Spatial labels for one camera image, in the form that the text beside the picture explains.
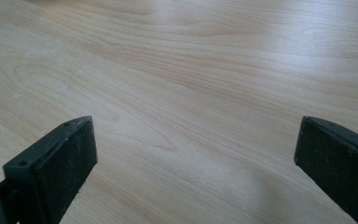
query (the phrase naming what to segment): light wood surface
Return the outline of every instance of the light wood surface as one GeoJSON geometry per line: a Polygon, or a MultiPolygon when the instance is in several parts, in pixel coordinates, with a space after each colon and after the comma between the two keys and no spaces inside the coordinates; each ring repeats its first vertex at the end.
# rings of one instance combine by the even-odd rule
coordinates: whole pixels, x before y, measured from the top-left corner
{"type": "Polygon", "coordinates": [[[65,223],[354,223],[293,162],[358,132],[357,0],[0,0],[2,165],[92,115],[65,223]]]}

